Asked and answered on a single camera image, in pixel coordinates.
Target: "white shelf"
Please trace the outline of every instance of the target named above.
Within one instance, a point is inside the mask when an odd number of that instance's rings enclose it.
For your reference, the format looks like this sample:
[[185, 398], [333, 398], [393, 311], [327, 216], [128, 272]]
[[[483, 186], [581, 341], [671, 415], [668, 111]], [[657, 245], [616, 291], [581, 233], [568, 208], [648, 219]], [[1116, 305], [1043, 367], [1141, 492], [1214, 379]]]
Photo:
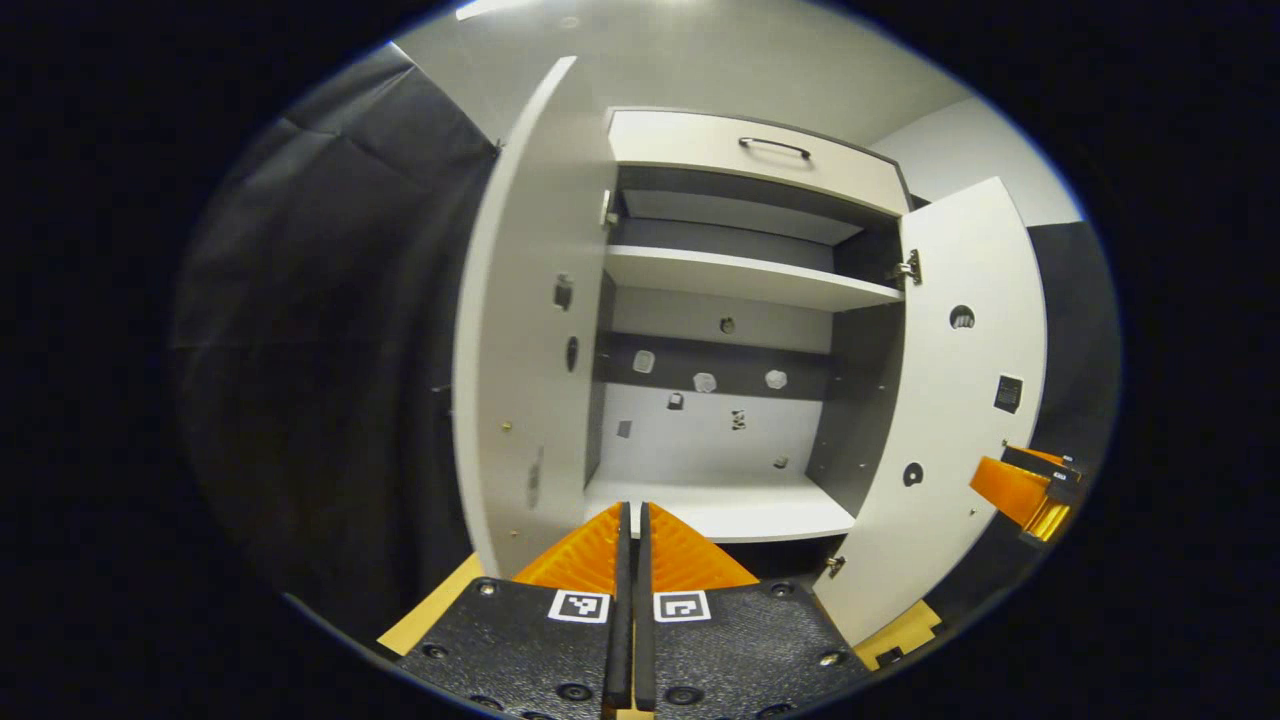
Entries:
[[631, 503], [631, 536], [640, 533], [640, 503], [655, 502], [707, 539], [719, 543], [840, 536], [854, 518], [800, 473], [636, 477], [604, 462], [586, 486], [584, 521], [618, 501]]
[[698, 292], [828, 313], [902, 301], [901, 291], [869, 282], [692, 250], [613, 245], [604, 269], [622, 287]]

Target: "metal handle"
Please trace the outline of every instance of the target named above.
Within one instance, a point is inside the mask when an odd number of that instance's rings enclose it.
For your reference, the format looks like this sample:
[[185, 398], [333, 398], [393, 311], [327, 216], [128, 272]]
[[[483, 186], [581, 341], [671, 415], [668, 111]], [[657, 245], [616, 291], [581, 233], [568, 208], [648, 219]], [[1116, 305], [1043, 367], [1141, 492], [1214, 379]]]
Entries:
[[778, 147], [786, 147], [787, 150], [795, 150], [805, 160], [808, 160], [809, 155], [810, 155], [810, 152], [808, 150], [805, 150], [804, 147], [796, 147], [795, 145], [787, 145], [786, 142], [778, 142], [776, 140], [764, 140], [764, 138], [760, 138], [760, 137], [740, 137], [740, 138], [737, 138], [737, 143], [741, 145], [742, 147], [746, 147], [749, 142], [763, 142], [764, 145], [777, 145]]

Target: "cabinet door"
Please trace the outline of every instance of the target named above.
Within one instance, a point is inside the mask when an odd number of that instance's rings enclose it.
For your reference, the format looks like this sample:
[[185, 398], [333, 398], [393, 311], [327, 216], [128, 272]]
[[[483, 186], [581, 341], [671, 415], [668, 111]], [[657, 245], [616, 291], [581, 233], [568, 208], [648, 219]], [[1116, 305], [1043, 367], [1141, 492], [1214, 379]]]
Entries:
[[500, 578], [582, 523], [603, 208], [617, 168], [575, 60], [552, 67], [502, 149], [458, 299], [458, 486], [471, 543]]
[[1027, 446], [1044, 380], [1039, 266], [998, 178], [905, 215], [901, 238], [904, 258], [919, 254], [923, 282], [905, 281], [897, 404], [836, 555], [845, 565], [814, 587], [850, 643], [911, 607], [987, 528], [996, 509], [969, 480], [1002, 441]]

